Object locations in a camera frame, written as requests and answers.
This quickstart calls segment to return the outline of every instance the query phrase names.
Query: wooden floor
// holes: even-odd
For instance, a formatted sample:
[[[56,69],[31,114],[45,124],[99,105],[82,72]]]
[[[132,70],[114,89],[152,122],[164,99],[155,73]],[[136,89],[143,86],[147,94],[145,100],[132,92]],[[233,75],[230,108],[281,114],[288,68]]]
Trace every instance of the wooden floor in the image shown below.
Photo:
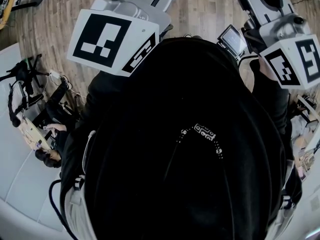
[[[38,7],[12,12],[9,26],[0,31],[0,50],[19,42],[22,57],[42,54],[40,70],[54,70],[66,75],[73,84],[73,90],[85,96],[98,70],[69,61],[66,55],[79,12],[89,9],[93,1],[43,0]],[[303,1],[294,5],[294,8],[308,19],[313,33],[320,38],[320,1]],[[176,0],[168,13],[174,29],[167,37],[181,37],[190,33],[214,43],[228,25],[233,24],[240,29],[248,18],[237,0]],[[248,88],[252,89],[254,78],[248,63],[243,63],[240,71]],[[56,85],[49,80],[46,88],[48,95],[55,89]],[[320,101],[318,86],[309,92],[317,95]],[[68,98],[75,95],[70,92]]]

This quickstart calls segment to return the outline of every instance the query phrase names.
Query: black hoodie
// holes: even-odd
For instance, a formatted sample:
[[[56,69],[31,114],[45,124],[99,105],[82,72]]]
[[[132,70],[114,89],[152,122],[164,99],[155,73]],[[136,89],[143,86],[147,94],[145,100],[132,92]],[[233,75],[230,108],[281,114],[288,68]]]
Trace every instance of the black hoodie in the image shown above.
[[[130,78],[92,81],[62,162],[61,210],[83,174],[98,239],[264,239],[282,204],[288,91],[259,72],[244,85],[218,45],[167,39]],[[287,192],[297,204],[301,181]]]

